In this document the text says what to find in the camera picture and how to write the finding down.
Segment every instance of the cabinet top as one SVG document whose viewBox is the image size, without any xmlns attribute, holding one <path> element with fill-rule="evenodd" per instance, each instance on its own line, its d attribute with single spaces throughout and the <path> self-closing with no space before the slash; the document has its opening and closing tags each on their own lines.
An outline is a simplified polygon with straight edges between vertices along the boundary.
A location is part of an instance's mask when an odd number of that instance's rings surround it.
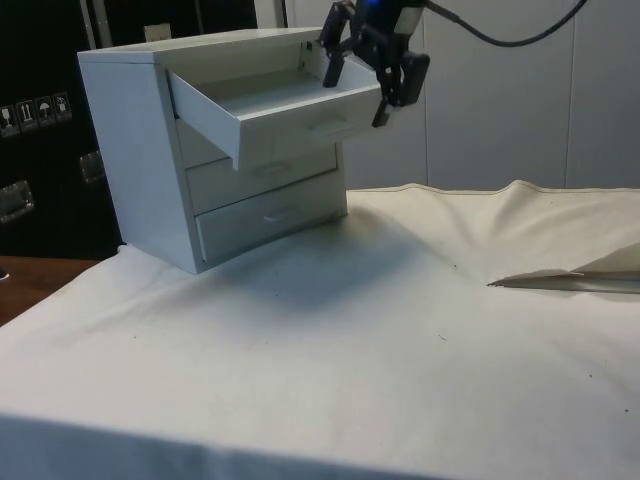
<svg viewBox="0 0 640 480">
<path fill-rule="evenodd" d="M 319 28 L 268 28 L 198 35 L 195 37 L 138 43 L 121 47 L 80 52 L 80 63 L 157 63 L 171 64 L 197 60 L 203 56 L 241 53 L 256 47 L 269 48 L 313 41 Z"/>
</svg>

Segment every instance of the black surface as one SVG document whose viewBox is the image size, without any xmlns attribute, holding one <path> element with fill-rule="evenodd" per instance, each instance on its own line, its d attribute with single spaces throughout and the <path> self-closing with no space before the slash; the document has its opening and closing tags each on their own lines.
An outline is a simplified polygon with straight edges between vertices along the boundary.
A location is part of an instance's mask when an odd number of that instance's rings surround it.
<svg viewBox="0 0 640 480">
<path fill-rule="evenodd" d="M 72 109 L 68 121 L 0 138 L 0 188 L 27 180 L 36 205 L 0 225 L 0 254 L 112 255 L 120 239 L 107 184 L 86 185 L 79 166 L 97 150 L 76 57 L 88 48 L 79 2 L 0 2 L 0 45 L 0 106 L 66 92 Z"/>
<path fill-rule="evenodd" d="M 114 45 L 142 43 L 145 25 L 171 24 L 174 38 L 197 35 L 198 0 L 105 0 Z M 256 28 L 253 0 L 199 0 L 204 33 Z"/>
</svg>

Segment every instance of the white tablecloth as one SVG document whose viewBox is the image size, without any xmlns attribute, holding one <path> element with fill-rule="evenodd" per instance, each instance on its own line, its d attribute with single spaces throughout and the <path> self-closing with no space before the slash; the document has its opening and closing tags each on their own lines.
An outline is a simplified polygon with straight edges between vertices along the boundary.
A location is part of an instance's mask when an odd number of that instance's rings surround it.
<svg viewBox="0 0 640 480">
<path fill-rule="evenodd" d="M 639 192 L 349 204 L 197 277 L 123 247 L 0 329 L 0 479 L 640 478 L 640 299 L 486 286 L 640 267 Z"/>
</svg>

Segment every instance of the white wall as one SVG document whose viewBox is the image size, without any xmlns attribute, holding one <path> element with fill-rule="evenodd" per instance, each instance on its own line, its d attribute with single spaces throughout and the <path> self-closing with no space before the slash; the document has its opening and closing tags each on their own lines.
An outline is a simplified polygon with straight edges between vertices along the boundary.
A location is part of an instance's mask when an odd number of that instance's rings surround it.
<svg viewBox="0 0 640 480">
<path fill-rule="evenodd" d="M 568 187 L 640 187 L 640 2 L 576 18 Z"/>
<path fill-rule="evenodd" d="M 567 0 L 440 0 L 500 39 L 535 35 Z M 501 49 L 434 14 L 425 17 L 430 184 L 497 189 L 520 178 L 562 187 L 571 96 L 573 23 L 541 43 Z"/>
<path fill-rule="evenodd" d="M 440 0 L 480 30 L 534 35 L 577 0 Z M 322 25 L 331 0 L 287 0 L 291 26 Z M 543 42 L 499 49 L 425 12 L 428 101 L 345 145 L 350 187 L 408 182 L 497 189 L 640 187 L 640 2 L 590 0 Z"/>
</svg>

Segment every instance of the white drawer cabinet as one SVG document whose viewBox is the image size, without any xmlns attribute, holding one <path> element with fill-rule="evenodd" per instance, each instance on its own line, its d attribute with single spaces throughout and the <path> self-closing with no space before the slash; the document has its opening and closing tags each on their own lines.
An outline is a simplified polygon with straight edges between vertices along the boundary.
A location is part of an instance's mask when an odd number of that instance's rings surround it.
<svg viewBox="0 0 640 480">
<path fill-rule="evenodd" d="M 79 54 L 123 239 L 201 272 L 346 214 L 340 140 L 371 128 L 375 74 L 322 87 L 318 29 Z"/>
</svg>

